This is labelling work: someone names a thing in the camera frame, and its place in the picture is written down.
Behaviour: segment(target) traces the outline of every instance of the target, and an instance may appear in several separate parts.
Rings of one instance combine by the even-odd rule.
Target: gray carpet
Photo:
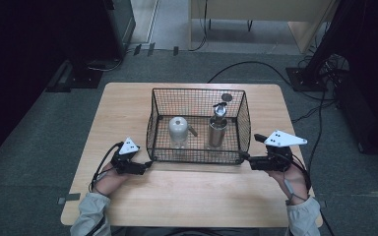
[[[155,51],[127,55],[122,65],[105,72],[98,89],[44,92],[0,148],[0,235],[68,235],[57,203],[72,183],[103,88],[112,82],[205,83],[223,68],[242,61],[268,63],[286,78],[301,56]],[[319,105],[292,89],[272,69],[243,64],[221,73],[213,83],[277,84],[291,119]],[[342,111],[322,112],[323,134],[312,162],[313,187],[336,235],[378,235],[378,155],[358,152]],[[307,161],[318,136],[318,115],[294,124],[308,140],[301,147]],[[261,235],[283,235],[262,229]],[[327,227],[322,235],[329,235]]]

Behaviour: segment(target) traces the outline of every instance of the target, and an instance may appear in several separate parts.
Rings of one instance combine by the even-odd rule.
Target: person's arm
[[[117,174],[110,163],[103,167],[106,171],[94,184],[91,193],[87,193],[79,204],[80,215],[70,228],[71,235],[110,235],[110,224],[104,213],[109,206],[108,196],[124,183],[129,175]]]
[[[274,178],[287,196],[288,231],[292,235],[317,236],[320,235],[315,223],[319,215],[320,206],[317,201],[308,196],[305,177],[294,165],[285,172],[266,171]]]

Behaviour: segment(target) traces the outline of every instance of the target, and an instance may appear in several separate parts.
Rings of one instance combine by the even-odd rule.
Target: person's hand
[[[294,165],[291,165],[290,168],[283,172],[280,171],[265,171],[269,174],[270,177],[274,178],[282,191],[286,194],[287,198],[290,199],[291,205],[298,205],[305,202],[308,199],[308,191],[306,189],[305,177],[303,173]],[[288,190],[284,180],[287,180],[290,184],[294,196]]]
[[[92,189],[93,193],[109,196],[117,190],[129,177],[129,174],[118,174],[115,169],[112,169],[112,164],[107,163],[102,171],[106,171],[101,175],[101,178],[95,183]]]

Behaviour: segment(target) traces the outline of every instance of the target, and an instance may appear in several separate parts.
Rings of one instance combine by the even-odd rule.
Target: black wire basket
[[[227,103],[227,126],[222,145],[208,146],[210,118],[222,95],[230,94]],[[180,116],[198,133],[189,133],[185,148],[171,148],[168,122]],[[147,128],[147,152],[154,161],[214,163],[235,165],[243,162],[241,151],[250,146],[251,125],[244,90],[203,88],[154,88],[152,113]]]

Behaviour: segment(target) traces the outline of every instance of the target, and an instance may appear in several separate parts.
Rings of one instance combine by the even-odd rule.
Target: wooden table
[[[209,0],[207,19],[288,22],[301,53],[317,30],[330,21],[340,0]],[[205,0],[189,0],[189,48],[192,19],[204,19]]]
[[[127,137],[141,146],[133,161],[149,161],[145,144],[153,88],[245,90],[252,155],[265,155],[266,151],[263,144],[254,141],[254,134],[269,136],[276,129],[294,134],[281,89],[276,85],[109,84],[97,109],[70,194],[81,193],[82,200],[103,156],[112,145]],[[302,158],[298,147],[292,147],[292,151]],[[155,162],[143,176],[132,176],[111,199],[107,214],[112,225],[288,226],[282,190],[265,172],[252,171],[248,161],[237,166]],[[74,223],[79,203],[66,203],[61,215],[63,224]]]

